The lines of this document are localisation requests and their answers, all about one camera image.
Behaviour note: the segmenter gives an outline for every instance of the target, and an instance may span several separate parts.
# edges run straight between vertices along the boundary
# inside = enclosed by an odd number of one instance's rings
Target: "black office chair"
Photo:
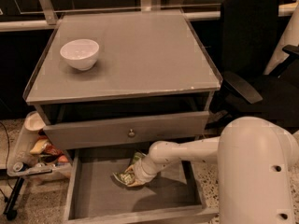
[[[210,110],[226,110],[228,115],[206,127],[255,116],[290,132],[298,130],[299,90],[278,77],[299,58],[299,49],[286,46],[283,50],[290,56],[270,75],[263,75],[277,44],[278,0],[225,0],[221,4],[221,21],[222,54],[216,65],[223,83]]]

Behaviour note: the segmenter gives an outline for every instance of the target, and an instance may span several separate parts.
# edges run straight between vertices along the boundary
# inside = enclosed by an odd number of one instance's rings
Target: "robotic arm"
[[[293,224],[288,169],[299,158],[294,137],[258,118],[231,122],[220,137],[184,144],[159,141],[133,167],[150,182],[177,161],[217,163],[221,224]]]

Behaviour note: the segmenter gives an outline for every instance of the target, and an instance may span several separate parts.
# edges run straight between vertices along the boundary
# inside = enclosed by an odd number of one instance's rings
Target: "drawer knob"
[[[134,131],[133,129],[130,129],[130,131],[129,131],[129,133],[128,133],[128,136],[129,136],[130,138],[135,137],[135,131]]]

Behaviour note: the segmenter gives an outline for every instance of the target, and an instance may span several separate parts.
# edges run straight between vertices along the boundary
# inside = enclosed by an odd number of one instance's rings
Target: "chair armrest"
[[[238,76],[233,72],[223,72],[222,77],[224,80],[223,85],[229,86],[229,89],[233,89],[239,95],[241,95],[250,104],[262,101],[263,97],[258,93],[254,87],[252,87],[245,79]]]
[[[279,77],[293,61],[299,59],[299,47],[287,45],[283,47],[282,50],[289,54],[289,57],[275,67],[273,71],[270,72],[269,76]]]

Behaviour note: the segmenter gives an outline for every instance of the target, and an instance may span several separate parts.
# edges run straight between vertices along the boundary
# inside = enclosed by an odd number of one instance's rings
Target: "floor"
[[[10,150],[12,150],[23,124],[23,119],[2,120],[2,123],[7,129]],[[295,133],[294,136],[299,143],[299,132]],[[11,193],[10,186],[13,187],[16,179],[10,177],[7,180],[6,172],[4,171],[7,156],[7,135],[3,126],[0,127],[0,150],[0,170],[2,169],[2,172],[0,172],[0,189],[6,196],[9,196]],[[206,205],[209,207],[218,207],[217,166],[211,164],[199,165],[201,165],[201,168],[196,175],[201,182]],[[299,223],[299,163],[292,167],[290,174],[295,220],[296,223]],[[41,185],[25,180],[16,205],[18,211],[17,217],[12,221],[7,221],[5,215],[0,215],[0,223],[63,223],[67,188],[68,179],[44,182]],[[4,200],[4,196],[0,193],[1,212],[4,211],[6,206]],[[215,217],[209,223],[219,223],[218,217]]]

